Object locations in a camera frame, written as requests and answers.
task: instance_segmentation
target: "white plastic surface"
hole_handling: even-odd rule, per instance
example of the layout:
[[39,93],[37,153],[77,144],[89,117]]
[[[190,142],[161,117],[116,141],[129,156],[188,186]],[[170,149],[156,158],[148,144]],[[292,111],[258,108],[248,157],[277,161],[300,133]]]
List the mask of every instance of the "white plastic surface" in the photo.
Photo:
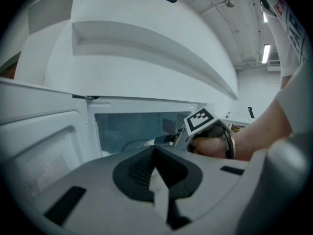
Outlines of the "white plastic surface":
[[245,117],[224,117],[221,118],[221,120],[225,123],[225,124],[235,124],[235,125],[239,125],[239,126],[248,126],[251,123],[253,123],[255,121],[255,118],[245,118]]
[[45,86],[59,90],[68,89],[68,78],[73,62],[72,28],[72,23],[68,23],[55,43],[46,67]]
[[89,148],[87,104],[72,94],[0,79],[0,168],[28,203],[99,154]]
[[76,21],[112,21],[136,25],[164,35],[206,61],[237,95],[237,75],[210,26],[178,0],[93,0]]
[[97,58],[94,55],[120,56],[141,60],[181,72],[232,99],[237,98],[233,89],[206,60],[169,37],[121,22],[85,21],[74,22],[73,26],[80,39],[78,45],[73,46],[74,56],[92,55],[94,59]]

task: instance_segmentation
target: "perforated panel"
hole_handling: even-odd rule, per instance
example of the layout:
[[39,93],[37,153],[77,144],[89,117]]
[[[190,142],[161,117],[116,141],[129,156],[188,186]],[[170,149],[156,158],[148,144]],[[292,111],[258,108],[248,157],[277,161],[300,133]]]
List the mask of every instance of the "perforated panel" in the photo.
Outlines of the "perforated panel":
[[186,114],[177,113],[176,116],[176,129],[181,129],[185,127],[184,119],[188,117]]
[[48,186],[69,173],[69,168],[62,151],[56,152],[38,165],[38,169],[29,174],[26,172],[20,195],[28,203],[33,203],[36,196]]
[[99,119],[99,114],[95,114],[95,115],[94,115],[94,121],[97,122],[98,119]]

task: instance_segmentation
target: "white wall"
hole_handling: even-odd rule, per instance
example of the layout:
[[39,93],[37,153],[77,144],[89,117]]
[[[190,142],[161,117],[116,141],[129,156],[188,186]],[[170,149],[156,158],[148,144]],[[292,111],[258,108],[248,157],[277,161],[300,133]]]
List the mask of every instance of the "white wall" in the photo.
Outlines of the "white wall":
[[21,5],[21,10],[12,19],[2,39],[0,39],[0,67],[22,51],[29,36],[28,8],[34,1],[27,0]]
[[72,28],[70,21],[56,40],[46,66],[44,86],[70,92],[68,79],[73,62]]
[[14,79],[44,85],[51,53],[67,23],[68,20],[56,23],[27,38],[16,67]]
[[280,90],[280,72],[268,72],[266,68],[246,70],[238,73],[239,100],[232,103],[230,118],[250,118],[248,107],[252,107],[258,118],[270,105]]
[[3,34],[0,42],[0,67],[11,57],[21,52],[29,36],[27,12],[27,9],[24,9],[18,13],[8,26],[8,30]]

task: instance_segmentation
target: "fingers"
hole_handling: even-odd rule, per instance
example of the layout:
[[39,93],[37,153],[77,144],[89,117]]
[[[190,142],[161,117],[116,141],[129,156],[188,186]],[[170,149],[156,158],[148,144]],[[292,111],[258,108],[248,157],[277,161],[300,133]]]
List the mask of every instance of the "fingers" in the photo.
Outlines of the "fingers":
[[223,140],[218,138],[196,138],[192,142],[194,153],[215,158],[226,158]]

